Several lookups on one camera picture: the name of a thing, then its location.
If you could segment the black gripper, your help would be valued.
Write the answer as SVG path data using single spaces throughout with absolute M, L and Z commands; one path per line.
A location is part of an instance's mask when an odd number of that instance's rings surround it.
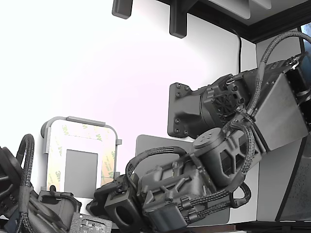
M 94 192 L 94 199 L 86 205 L 86 210 L 92 216 L 105 216 L 105 209 L 101 202 L 133 200 L 139 202 L 137 192 L 130 184 L 125 184 L 125 176 L 119 176 Z

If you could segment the black idle gripper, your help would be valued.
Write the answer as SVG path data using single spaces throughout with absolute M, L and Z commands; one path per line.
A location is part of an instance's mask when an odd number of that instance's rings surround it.
M 52 185 L 52 191 L 42 189 L 38 200 L 54 211 L 60 218 L 72 218 L 74 212 L 80 212 L 82 203 L 70 192 L 57 192 Z

